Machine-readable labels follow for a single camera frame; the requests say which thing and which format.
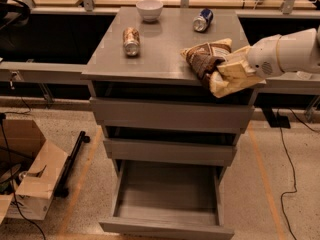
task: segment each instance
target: tabletop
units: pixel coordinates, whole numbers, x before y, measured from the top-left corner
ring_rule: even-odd
[[[146,23],[136,8],[121,7],[83,75],[96,80],[199,85],[180,55],[181,49],[225,38],[233,41],[232,50],[248,45],[233,10],[213,10],[214,19],[205,33],[193,30],[193,19],[199,12],[199,9],[164,8],[156,22]],[[137,57],[128,57],[123,50],[122,33],[127,27],[135,27],[140,33]]]

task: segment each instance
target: blue can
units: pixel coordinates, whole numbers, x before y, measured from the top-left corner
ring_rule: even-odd
[[[197,32],[204,32],[210,26],[213,19],[213,12],[210,9],[203,9],[197,17],[193,19],[193,28]]]

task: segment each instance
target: floor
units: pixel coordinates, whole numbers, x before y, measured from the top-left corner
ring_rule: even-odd
[[[99,220],[107,218],[112,204],[117,176],[106,158],[101,128],[95,123],[86,101],[56,100],[49,109],[41,99],[24,100],[0,97],[0,112],[7,119],[34,120],[45,137],[68,154],[80,131],[90,136],[75,162],[66,198],[55,198],[44,221],[36,221],[46,239],[134,240],[142,237],[103,232]],[[304,120],[303,111],[296,114]],[[320,154],[319,133],[298,122],[290,110],[291,129],[283,129],[283,138],[296,171],[296,194],[284,197],[284,207],[296,239],[320,239]],[[310,127],[320,130],[320,115]],[[235,230],[233,240],[294,239],[281,210],[280,196],[293,190],[293,174],[279,128],[270,128],[256,109],[247,131],[241,136],[234,162],[220,185],[224,203],[224,226]],[[20,219],[5,219],[0,225],[0,239],[42,239],[38,229]]]

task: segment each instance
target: white bowl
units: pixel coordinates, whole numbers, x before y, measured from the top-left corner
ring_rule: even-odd
[[[144,21],[156,21],[163,8],[163,3],[159,0],[142,0],[136,4],[137,10]]]

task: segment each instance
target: can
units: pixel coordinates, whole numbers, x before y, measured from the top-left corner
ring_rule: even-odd
[[[123,48],[128,56],[136,56],[140,51],[139,31],[128,27],[123,31]]]
[[[210,26],[213,19],[213,12],[210,9],[203,9],[198,16],[193,19],[193,28],[197,32],[204,32]]]

